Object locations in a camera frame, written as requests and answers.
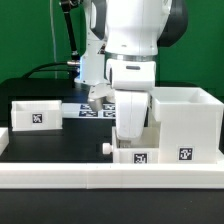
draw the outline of green background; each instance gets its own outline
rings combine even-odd
[[[58,3],[53,1],[57,61],[65,61],[70,48]],[[188,30],[177,44],[159,50],[157,80],[194,83],[224,99],[224,1],[186,0],[186,4]],[[50,0],[1,1],[0,10],[0,82],[54,61]],[[80,35],[83,12],[76,9],[71,16],[80,50],[85,45]]]

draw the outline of white platform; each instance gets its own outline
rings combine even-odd
[[[1,163],[0,188],[224,189],[224,157],[217,164]]]

